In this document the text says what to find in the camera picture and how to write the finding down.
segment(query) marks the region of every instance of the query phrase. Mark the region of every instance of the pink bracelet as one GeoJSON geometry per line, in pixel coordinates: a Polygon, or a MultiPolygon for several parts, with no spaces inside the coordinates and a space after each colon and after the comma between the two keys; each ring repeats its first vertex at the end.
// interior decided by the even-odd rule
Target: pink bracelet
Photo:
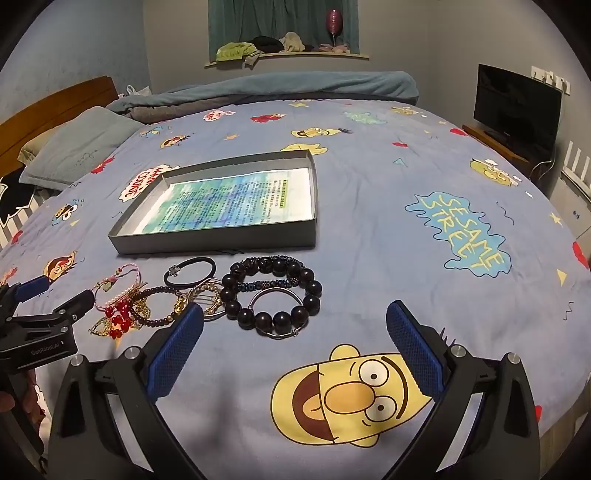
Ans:
{"type": "Polygon", "coordinates": [[[99,312],[104,312],[108,307],[110,307],[111,305],[114,305],[115,303],[117,303],[121,299],[124,299],[126,296],[128,296],[129,294],[134,292],[134,290],[137,290],[141,286],[142,286],[142,275],[139,272],[139,267],[134,263],[126,263],[125,265],[122,265],[117,270],[115,270],[115,275],[104,278],[103,280],[101,280],[100,282],[95,284],[95,289],[94,289],[95,308],[99,312]],[[126,273],[123,273],[123,270],[126,268],[130,268],[130,270],[126,273]],[[120,278],[124,277],[125,275],[127,275],[128,273],[133,272],[133,271],[135,271],[135,282],[133,283],[133,285],[127,287],[124,291],[122,291],[116,297],[110,299],[107,303],[105,303],[105,305],[98,305],[97,304],[96,294],[101,289],[101,287],[104,291],[109,291],[113,287],[113,285],[115,285],[117,280],[119,280],[120,278]]]}

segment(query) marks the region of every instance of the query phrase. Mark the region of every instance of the yellow star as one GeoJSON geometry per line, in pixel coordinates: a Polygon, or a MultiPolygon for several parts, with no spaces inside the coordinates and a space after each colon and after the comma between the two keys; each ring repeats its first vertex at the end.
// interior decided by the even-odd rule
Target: yellow star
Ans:
{"type": "Polygon", "coordinates": [[[552,212],[552,213],[550,214],[550,216],[552,217],[552,220],[554,221],[554,223],[559,223],[559,224],[560,224],[560,226],[562,226],[562,223],[560,223],[560,218],[558,218],[558,217],[557,217],[557,216],[554,214],[554,212],[552,212]]]}

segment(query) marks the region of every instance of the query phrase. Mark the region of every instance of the green curtain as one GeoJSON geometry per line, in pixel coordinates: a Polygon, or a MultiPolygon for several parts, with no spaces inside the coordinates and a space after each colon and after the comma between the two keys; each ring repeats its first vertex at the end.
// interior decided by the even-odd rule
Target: green curtain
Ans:
{"type": "Polygon", "coordinates": [[[259,35],[281,38],[296,32],[305,45],[332,44],[326,13],[336,8],[343,15],[337,44],[346,43],[359,53],[357,0],[209,0],[209,58],[231,41],[250,41],[259,35]]]}

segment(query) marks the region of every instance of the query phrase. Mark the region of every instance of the blue gripper pad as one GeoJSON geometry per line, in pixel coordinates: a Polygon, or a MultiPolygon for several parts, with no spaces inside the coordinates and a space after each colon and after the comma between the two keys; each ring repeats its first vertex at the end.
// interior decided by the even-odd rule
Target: blue gripper pad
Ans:
{"type": "Polygon", "coordinates": [[[21,283],[14,294],[14,299],[18,302],[31,300],[31,298],[40,295],[49,289],[49,278],[45,275],[33,278],[28,282],[21,283]]]}
{"type": "Polygon", "coordinates": [[[416,325],[418,323],[409,319],[396,302],[388,306],[386,327],[390,338],[406,362],[421,393],[437,401],[444,388],[443,369],[416,325]]]}
{"type": "Polygon", "coordinates": [[[152,403],[173,389],[203,332],[203,310],[193,303],[148,367],[147,393],[152,403]]]}

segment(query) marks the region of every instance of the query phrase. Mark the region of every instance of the cartoon print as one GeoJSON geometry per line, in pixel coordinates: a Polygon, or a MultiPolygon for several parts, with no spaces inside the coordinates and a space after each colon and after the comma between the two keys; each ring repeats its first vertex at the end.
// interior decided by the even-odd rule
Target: cartoon print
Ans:
{"type": "Polygon", "coordinates": [[[272,113],[271,115],[252,116],[251,120],[260,124],[266,124],[270,120],[280,120],[283,117],[285,117],[284,113],[272,113]]]}
{"type": "Polygon", "coordinates": [[[43,274],[49,278],[50,283],[54,283],[62,275],[66,275],[68,270],[76,265],[74,261],[77,253],[74,250],[67,257],[58,257],[47,262],[47,265],[43,269],[43,274]]]}
{"type": "Polygon", "coordinates": [[[54,213],[53,217],[51,217],[51,225],[56,226],[60,222],[65,222],[70,219],[72,213],[78,210],[78,200],[72,200],[71,205],[64,205],[60,208],[56,213],[54,213]]]}
{"type": "Polygon", "coordinates": [[[328,152],[328,148],[321,147],[319,143],[315,144],[306,144],[306,143],[293,143],[291,145],[287,145],[285,148],[282,148],[282,152],[290,152],[292,150],[310,150],[312,155],[320,155],[323,153],[328,152]]]}
{"type": "Polygon", "coordinates": [[[171,145],[180,145],[183,140],[188,139],[190,136],[191,135],[177,135],[176,137],[169,138],[160,144],[160,148],[170,147],[171,145]]]}
{"type": "Polygon", "coordinates": [[[418,112],[413,110],[409,106],[393,106],[392,110],[396,113],[400,113],[401,115],[416,115],[418,112]]]}
{"type": "Polygon", "coordinates": [[[2,285],[6,285],[8,280],[14,276],[14,274],[18,271],[18,267],[10,268],[3,276],[0,278],[0,287],[2,285]]]}
{"type": "Polygon", "coordinates": [[[472,212],[468,200],[445,192],[415,197],[417,203],[407,205],[405,210],[427,218],[425,226],[439,230],[433,238],[449,242],[452,253],[459,258],[448,260],[445,268],[468,269],[477,277],[496,278],[500,272],[509,273],[511,257],[500,249],[505,237],[490,234],[490,224],[481,221],[485,214],[472,212]]]}
{"type": "Polygon", "coordinates": [[[581,250],[581,247],[579,246],[579,244],[577,242],[573,242],[573,253],[574,253],[574,256],[577,258],[577,260],[579,260],[579,262],[587,270],[589,270],[589,262],[587,262],[587,259],[585,258],[585,255],[583,254],[583,251],[581,250]]]}
{"type": "Polygon", "coordinates": [[[560,280],[560,286],[564,285],[564,281],[568,275],[564,273],[562,270],[556,269],[556,274],[558,275],[558,279],[560,280]]]}
{"type": "Polygon", "coordinates": [[[557,216],[554,214],[554,212],[551,212],[551,213],[550,213],[550,218],[552,218],[552,220],[554,221],[554,223],[558,223],[560,226],[562,226],[562,223],[560,222],[560,221],[561,221],[561,219],[560,219],[560,218],[558,218],[558,217],[557,217],[557,216]]]}
{"type": "Polygon", "coordinates": [[[351,130],[347,130],[346,128],[318,128],[318,127],[311,127],[311,128],[307,128],[306,130],[292,130],[291,134],[294,137],[298,137],[298,138],[314,138],[314,137],[318,137],[319,135],[336,135],[339,133],[344,133],[344,134],[352,134],[353,132],[351,130]]]}
{"type": "Polygon", "coordinates": [[[109,157],[106,160],[100,162],[94,170],[91,170],[90,173],[100,173],[105,169],[107,163],[111,163],[115,159],[115,156],[109,157]]]}
{"type": "Polygon", "coordinates": [[[164,173],[165,171],[176,170],[177,168],[180,168],[180,166],[173,168],[170,165],[163,164],[139,172],[121,192],[121,195],[119,195],[119,200],[122,202],[127,202],[128,200],[136,198],[148,187],[148,185],[150,185],[150,183],[156,180],[160,174],[164,173]]]}
{"type": "Polygon", "coordinates": [[[373,447],[381,433],[410,420],[429,401],[399,353],[361,356],[353,345],[339,345],[329,361],[277,381],[271,417],[292,442],[373,447]]]}
{"type": "Polygon", "coordinates": [[[353,122],[359,122],[360,124],[366,124],[366,125],[383,125],[383,124],[387,124],[387,121],[385,120],[379,120],[375,117],[372,116],[371,113],[369,112],[365,112],[365,113],[350,113],[350,112],[345,112],[345,116],[349,119],[351,119],[353,122]]]}
{"type": "Polygon", "coordinates": [[[516,186],[519,185],[515,180],[513,180],[506,171],[501,170],[494,165],[490,165],[486,163],[486,161],[477,160],[475,158],[472,159],[470,162],[470,167],[472,170],[477,171],[478,173],[483,174],[485,177],[497,182],[500,185],[504,185],[506,187],[516,186]]]}
{"type": "Polygon", "coordinates": [[[234,115],[236,112],[224,111],[224,110],[212,110],[211,112],[206,113],[203,115],[203,119],[206,122],[213,122],[215,120],[219,120],[224,115],[234,115]]]}
{"type": "Polygon", "coordinates": [[[162,125],[156,125],[155,127],[149,129],[149,130],[144,130],[143,132],[139,133],[140,137],[144,137],[144,138],[148,138],[148,137],[153,137],[154,135],[160,135],[160,132],[163,130],[163,126],[162,125]]]}

